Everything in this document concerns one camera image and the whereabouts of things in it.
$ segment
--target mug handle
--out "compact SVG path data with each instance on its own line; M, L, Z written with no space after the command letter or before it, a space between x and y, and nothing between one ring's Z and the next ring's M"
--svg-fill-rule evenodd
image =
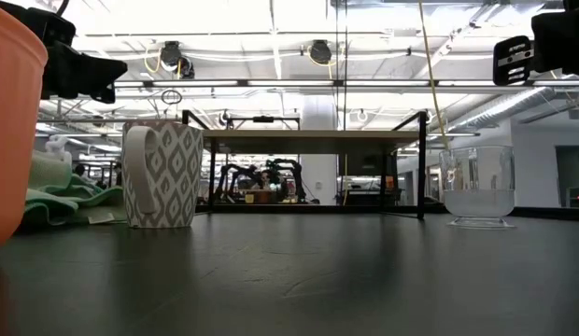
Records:
M154 152L159 146L159 135L150 127L134 126L126 134L123 146L127 160L126 170L134 186L138 210L142 214L152 214L157 209L148 185L147 154Z

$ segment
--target clear glass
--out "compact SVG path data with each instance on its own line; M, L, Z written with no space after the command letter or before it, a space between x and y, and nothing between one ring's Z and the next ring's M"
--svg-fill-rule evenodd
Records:
M514 151L487 146L439 154L445 207L451 225L478 229L512 228L502 218L514 210Z

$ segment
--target table surface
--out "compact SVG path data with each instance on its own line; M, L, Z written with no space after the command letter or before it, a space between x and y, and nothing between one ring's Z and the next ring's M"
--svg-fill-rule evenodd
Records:
M418 139L413 131L204 131L205 148L217 138L218 153L231 154L380 154Z
M202 215L18 235L3 335L579 335L579 223Z

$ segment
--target patterned mug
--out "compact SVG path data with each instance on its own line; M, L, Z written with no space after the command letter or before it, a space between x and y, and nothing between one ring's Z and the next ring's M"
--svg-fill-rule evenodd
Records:
M166 120L126 122L122 157L129 226L189 226L200 187L203 132Z

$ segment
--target white pillar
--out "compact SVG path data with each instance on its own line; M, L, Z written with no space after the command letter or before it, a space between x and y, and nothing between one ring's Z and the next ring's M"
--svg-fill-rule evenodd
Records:
M332 96L312 95L304 97L301 120L302 130L336 130L337 115ZM306 198L316 198L321 205L335 205L337 189L337 156L334 154L310 154L300 157Z

